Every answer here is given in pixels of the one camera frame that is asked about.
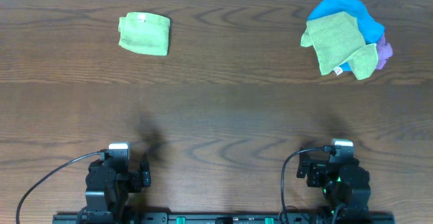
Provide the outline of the green microfiber cloth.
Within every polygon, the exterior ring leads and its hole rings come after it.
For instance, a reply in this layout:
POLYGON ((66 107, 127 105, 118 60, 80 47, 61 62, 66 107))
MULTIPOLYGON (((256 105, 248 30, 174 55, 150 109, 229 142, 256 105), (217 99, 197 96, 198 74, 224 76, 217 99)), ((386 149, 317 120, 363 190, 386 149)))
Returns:
POLYGON ((363 80, 378 64, 376 44, 366 43, 357 19, 346 12, 307 21, 300 45, 314 48, 323 76, 347 63, 355 78, 363 80))

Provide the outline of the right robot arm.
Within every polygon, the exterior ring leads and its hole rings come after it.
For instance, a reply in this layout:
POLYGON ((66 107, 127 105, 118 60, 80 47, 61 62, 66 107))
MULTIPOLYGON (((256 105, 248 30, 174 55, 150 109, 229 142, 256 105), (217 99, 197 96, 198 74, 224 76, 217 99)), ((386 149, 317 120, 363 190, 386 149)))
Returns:
POLYGON ((322 190, 327 206, 312 215, 310 223, 372 223, 368 201, 371 195, 369 172, 359 166, 352 146, 324 146, 328 160, 313 159, 303 150, 298 163, 298 178, 308 187, 322 190))

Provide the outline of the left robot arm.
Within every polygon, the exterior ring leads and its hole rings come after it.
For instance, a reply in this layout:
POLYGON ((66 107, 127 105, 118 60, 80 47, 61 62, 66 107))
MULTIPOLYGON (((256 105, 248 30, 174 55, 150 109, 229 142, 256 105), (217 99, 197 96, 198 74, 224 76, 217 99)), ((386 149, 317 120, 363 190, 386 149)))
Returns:
POLYGON ((139 193, 151 185, 147 155, 139 169, 129 170, 129 150, 103 150, 100 159, 89 165, 85 198, 87 205, 77 214, 79 223, 133 223, 137 217, 126 206, 130 193, 139 193))

